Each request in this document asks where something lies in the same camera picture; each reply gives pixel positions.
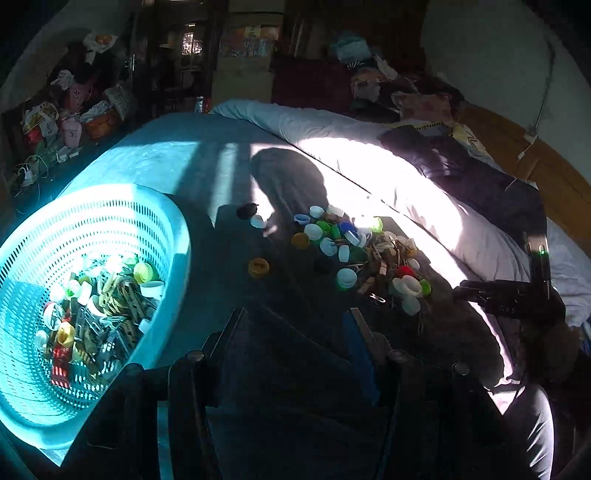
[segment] white wall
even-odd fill
[[[14,108],[41,90],[66,44],[90,31],[120,35],[141,0],[70,0],[31,42],[0,89],[0,112]]]
[[[560,40],[520,0],[459,3],[429,3],[421,35],[429,69],[469,102],[528,128],[544,94],[548,37],[556,63],[538,133],[591,183],[591,87]]]

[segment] white bedsheet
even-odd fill
[[[378,136],[388,127],[248,100],[230,100],[213,113],[248,120],[338,171],[422,225],[483,280],[529,280],[528,258],[507,234],[381,147]],[[550,220],[547,237],[567,323],[580,326],[591,315],[591,259]]]

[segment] dark fabric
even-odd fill
[[[406,125],[384,133],[384,148],[523,246],[523,233],[546,234],[540,192],[531,185],[470,157],[451,137],[424,137]]]
[[[540,480],[550,480],[554,455],[554,423],[546,392],[528,385],[505,412],[504,419],[515,443],[523,448],[531,469]]]
[[[276,57],[271,103],[295,108],[316,108],[346,113],[353,100],[351,72],[333,61]]]

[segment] pillow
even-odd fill
[[[420,95],[418,93],[393,93],[392,101],[400,110],[401,118],[443,122],[452,124],[452,109],[447,95]]]
[[[452,132],[453,138],[458,142],[470,145],[472,148],[477,149],[480,153],[483,153],[487,157],[490,157],[484,145],[477,139],[476,135],[466,125],[455,124]]]

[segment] blue plastic basket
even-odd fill
[[[76,366],[71,389],[51,385],[51,361],[34,342],[50,287],[64,284],[83,254],[135,254],[165,282],[151,327],[129,359],[151,368],[183,301],[189,231],[165,195],[131,184],[101,185],[44,206],[0,247],[0,420],[41,449],[69,447],[106,389]]]

